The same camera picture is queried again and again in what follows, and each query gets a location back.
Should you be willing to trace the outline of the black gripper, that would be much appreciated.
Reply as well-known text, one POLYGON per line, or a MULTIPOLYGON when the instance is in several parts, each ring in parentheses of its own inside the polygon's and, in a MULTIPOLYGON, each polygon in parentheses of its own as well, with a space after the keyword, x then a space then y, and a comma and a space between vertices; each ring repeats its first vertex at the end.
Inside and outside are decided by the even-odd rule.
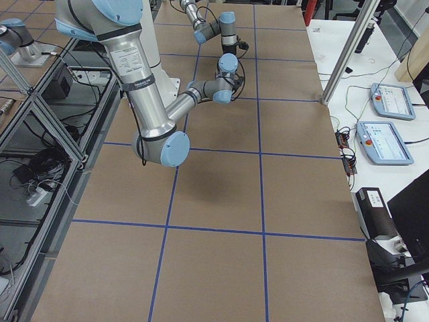
POLYGON ((237 54, 237 45, 236 44, 222 44, 223 54, 237 54))
POLYGON ((231 97, 232 101, 237 100, 245 87, 245 77, 241 75, 237 75, 233 79, 233 95, 231 97))

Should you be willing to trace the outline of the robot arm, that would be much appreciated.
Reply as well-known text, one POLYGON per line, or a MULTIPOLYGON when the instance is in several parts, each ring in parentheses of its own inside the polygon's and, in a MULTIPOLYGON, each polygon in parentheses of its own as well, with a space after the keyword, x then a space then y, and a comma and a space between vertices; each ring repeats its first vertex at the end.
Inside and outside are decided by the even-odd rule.
POLYGON ((179 1, 179 4, 192 23, 194 38, 198 44, 204 44, 220 35, 223 54, 237 54, 239 37, 236 33, 234 11, 224 11, 213 21, 207 22, 199 13, 196 1, 184 0, 179 1))
POLYGON ((57 1, 57 30, 71 38, 98 42, 105 47, 111 68, 133 108, 137 133, 133 149, 142 162, 177 167, 190 149, 186 133, 176 123, 199 103, 230 103, 243 84, 237 74, 239 37, 235 13, 224 11, 207 23, 195 1, 181 1, 180 7, 194 29, 194 38, 203 44, 221 36, 223 55, 218 59, 213 80, 196 80, 169 105, 162 96, 141 41, 144 4, 142 1, 57 1))

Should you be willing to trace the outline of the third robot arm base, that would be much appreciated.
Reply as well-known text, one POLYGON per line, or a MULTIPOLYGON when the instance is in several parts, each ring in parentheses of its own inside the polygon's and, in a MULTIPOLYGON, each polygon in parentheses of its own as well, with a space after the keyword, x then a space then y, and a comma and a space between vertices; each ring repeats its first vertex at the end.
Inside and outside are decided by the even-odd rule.
POLYGON ((56 54, 55 45, 37 43, 18 18, 1 21, 1 49, 21 67, 42 67, 49 56, 56 54))

